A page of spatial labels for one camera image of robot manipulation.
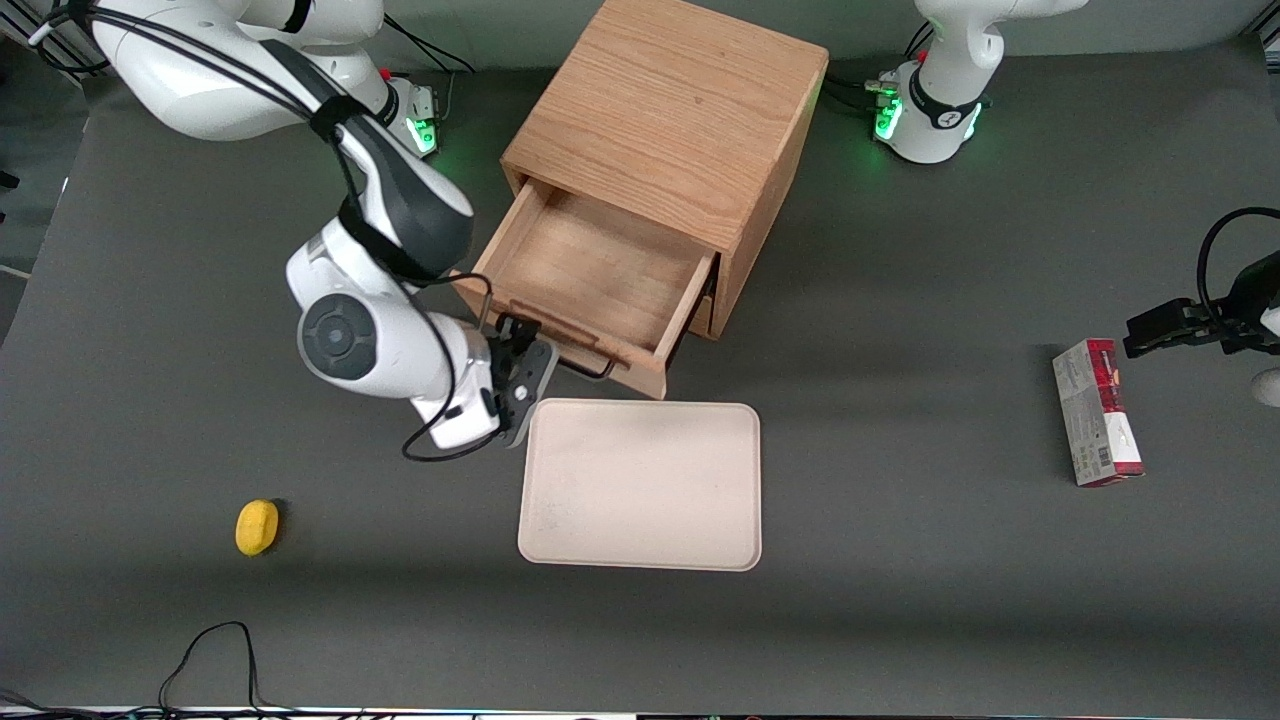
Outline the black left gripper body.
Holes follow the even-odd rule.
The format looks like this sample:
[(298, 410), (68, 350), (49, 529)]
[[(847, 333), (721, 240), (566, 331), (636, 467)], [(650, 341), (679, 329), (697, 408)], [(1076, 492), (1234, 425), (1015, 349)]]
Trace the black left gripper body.
[(1279, 252), (1245, 266), (1231, 283), (1228, 295), (1215, 302), (1226, 327), (1219, 341), (1225, 355), (1256, 351), (1279, 355), (1277, 331), (1263, 324), (1263, 314), (1277, 309)]

